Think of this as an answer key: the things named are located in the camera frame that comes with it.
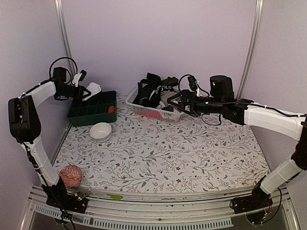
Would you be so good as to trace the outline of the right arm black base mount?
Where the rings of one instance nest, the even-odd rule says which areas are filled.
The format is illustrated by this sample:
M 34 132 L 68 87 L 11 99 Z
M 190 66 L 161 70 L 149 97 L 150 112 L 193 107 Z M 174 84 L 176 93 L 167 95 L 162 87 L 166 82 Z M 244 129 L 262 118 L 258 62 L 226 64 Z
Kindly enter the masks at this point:
M 262 190 L 253 190 L 250 195 L 235 197 L 230 201 L 230 208 L 235 214 L 249 212 L 273 204 L 271 196 Z

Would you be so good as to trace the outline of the right robot arm white sleeves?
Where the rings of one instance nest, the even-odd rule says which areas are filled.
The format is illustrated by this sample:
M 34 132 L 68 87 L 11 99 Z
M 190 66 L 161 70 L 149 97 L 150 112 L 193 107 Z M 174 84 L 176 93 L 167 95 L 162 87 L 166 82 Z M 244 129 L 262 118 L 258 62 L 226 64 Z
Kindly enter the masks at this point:
M 218 100 L 223 118 L 240 125 L 261 127 L 286 135 L 298 143 L 294 153 L 265 176 L 253 193 L 269 195 L 307 169 L 307 116 L 278 110 L 252 100 L 234 98 L 232 80 L 224 75 L 210 77 L 210 94 Z

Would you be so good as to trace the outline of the robot arm white sleeves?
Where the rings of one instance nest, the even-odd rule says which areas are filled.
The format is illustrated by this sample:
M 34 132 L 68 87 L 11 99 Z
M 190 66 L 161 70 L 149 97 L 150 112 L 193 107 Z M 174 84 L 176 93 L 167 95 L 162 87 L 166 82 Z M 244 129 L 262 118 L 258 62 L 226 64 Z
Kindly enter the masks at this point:
M 56 85 L 66 81 L 66 72 L 64 68 L 56 68 L 50 79 L 8 101 L 10 134 L 22 146 L 41 183 L 47 188 L 57 186 L 59 176 L 45 152 L 36 108 L 56 94 Z
M 253 193 L 269 195 L 307 169 L 307 116 L 278 110 L 252 100 L 234 98 L 232 80 L 224 75 L 210 77 L 210 94 L 218 100 L 223 118 L 240 125 L 261 127 L 286 135 L 298 143 L 294 153 L 265 176 Z

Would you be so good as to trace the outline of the left robot arm white sleeves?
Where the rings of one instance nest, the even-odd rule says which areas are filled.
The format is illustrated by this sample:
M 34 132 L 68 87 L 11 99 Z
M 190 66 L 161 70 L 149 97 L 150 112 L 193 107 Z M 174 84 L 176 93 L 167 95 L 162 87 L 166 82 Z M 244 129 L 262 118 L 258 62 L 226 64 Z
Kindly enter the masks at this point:
M 66 81 L 66 72 L 64 68 L 56 68 L 50 79 L 8 101 L 10 134 L 22 146 L 41 183 L 47 188 L 57 186 L 59 176 L 45 152 L 36 108 L 56 94 L 56 85 Z

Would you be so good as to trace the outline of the white underwear with black trim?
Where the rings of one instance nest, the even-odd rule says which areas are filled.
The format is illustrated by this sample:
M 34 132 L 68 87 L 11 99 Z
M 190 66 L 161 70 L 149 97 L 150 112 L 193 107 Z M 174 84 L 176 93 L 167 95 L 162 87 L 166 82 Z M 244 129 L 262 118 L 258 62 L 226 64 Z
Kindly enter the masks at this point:
M 89 85 L 86 87 L 86 89 L 91 93 L 90 95 L 87 95 L 85 98 L 83 98 L 83 101 L 87 101 L 88 99 L 96 96 L 98 93 L 102 91 L 100 84 L 97 84 L 95 82 L 89 83 Z

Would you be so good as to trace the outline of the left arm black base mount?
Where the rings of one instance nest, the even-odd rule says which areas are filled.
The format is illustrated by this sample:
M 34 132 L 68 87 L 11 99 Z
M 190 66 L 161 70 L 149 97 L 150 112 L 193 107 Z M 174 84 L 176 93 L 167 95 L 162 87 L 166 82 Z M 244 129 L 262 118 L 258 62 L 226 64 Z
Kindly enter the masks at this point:
M 87 209 L 88 199 L 83 198 L 81 201 L 75 195 L 69 195 L 66 187 L 62 183 L 52 186 L 43 186 L 47 194 L 46 204 L 52 207 L 64 209 L 84 214 Z

